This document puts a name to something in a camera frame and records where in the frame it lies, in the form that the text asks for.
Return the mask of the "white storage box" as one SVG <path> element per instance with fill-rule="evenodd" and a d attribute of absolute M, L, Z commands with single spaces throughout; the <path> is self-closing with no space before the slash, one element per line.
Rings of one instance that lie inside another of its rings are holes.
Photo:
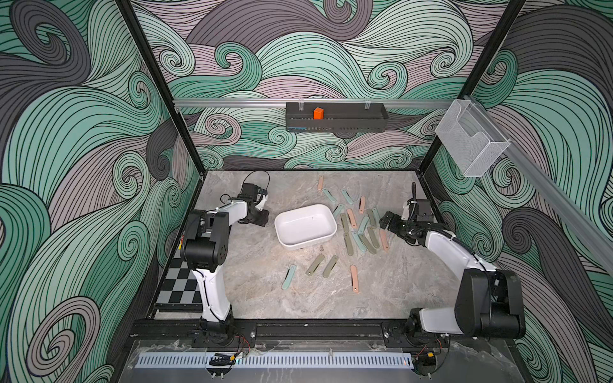
<path fill-rule="evenodd" d="M 323 204 L 280 213 L 274 224 L 279 243 L 290 252 L 327 242 L 338 230 L 332 211 Z"/>

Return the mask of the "olive knife row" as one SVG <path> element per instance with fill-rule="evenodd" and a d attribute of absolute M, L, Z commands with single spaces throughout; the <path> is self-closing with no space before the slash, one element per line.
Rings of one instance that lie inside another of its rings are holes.
<path fill-rule="evenodd" d="M 368 252 L 370 252 L 370 254 L 372 255 L 377 254 L 376 248 L 372 245 L 372 243 L 367 239 L 367 237 L 364 234 L 359 234 L 359 239 L 362 241 L 362 243 L 364 244 Z"/>
<path fill-rule="evenodd" d="M 351 234 L 350 233 L 344 233 L 343 234 L 343 240 L 344 240 L 344 244 L 346 246 L 346 252 L 349 256 L 353 256 L 354 255 L 354 246 L 353 246 L 353 242 L 351 239 Z"/>

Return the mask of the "pink folding knife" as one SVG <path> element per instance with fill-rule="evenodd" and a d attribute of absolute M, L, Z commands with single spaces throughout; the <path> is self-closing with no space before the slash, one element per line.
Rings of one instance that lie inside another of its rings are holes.
<path fill-rule="evenodd" d="M 347 215 L 348 215 L 348 218 L 349 218 L 349 221 L 350 221 L 350 224 L 351 224 L 352 228 L 357 229 L 358 228 L 357 220 L 355 218 L 353 210 L 352 209 L 348 209 L 347 210 Z"/>

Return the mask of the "mint knife back row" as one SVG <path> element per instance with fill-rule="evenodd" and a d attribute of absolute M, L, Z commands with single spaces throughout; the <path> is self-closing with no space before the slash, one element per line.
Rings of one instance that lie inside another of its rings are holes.
<path fill-rule="evenodd" d="M 337 199 L 330 193 L 330 191 L 328 189 L 324 188 L 322 190 L 322 192 L 327 197 L 327 199 L 329 199 L 329 201 L 332 204 L 337 204 L 338 203 Z"/>

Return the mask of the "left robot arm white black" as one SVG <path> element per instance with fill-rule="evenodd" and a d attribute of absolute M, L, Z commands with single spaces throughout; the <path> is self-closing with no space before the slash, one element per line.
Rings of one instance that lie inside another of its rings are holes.
<path fill-rule="evenodd" d="M 264 227 L 267 200 L 266 196 L 257 201 L 236 198 L 216 209 L 188 214 L 181 256 L 196 278 L 203 305 L 201 322 L 207 330 L 223 334 L 231 329 L 231 303 L 223 280 L 231 227 L 236 223 Z"/>

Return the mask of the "pink knife end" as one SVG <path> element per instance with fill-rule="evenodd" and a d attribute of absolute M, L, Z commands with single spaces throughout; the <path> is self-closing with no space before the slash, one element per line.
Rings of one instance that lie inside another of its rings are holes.
<path fill-rule="evenodd" d="M 389 245 L 389 241 L 387 239 L 386 230 L 380 229 L 379 230 L 379 237 L 380 237 L 380 240 L 381 240 L 381 246 L 382 246 L 383 250 L 385 252 L 388 252 L 390 250 L 390 245 Z"/>

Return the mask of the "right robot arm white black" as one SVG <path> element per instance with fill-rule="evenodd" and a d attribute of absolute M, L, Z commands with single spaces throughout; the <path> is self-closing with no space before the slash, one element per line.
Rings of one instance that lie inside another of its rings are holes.
<path fill-rule="evenodd" d="M 445 225 L 386 212 L 381 229 L 437 255 L 460 280 L 452 306 L 413 309 L 410 333 L 520 339 L 526 321 L 520 277 L 483 260 Z"/>

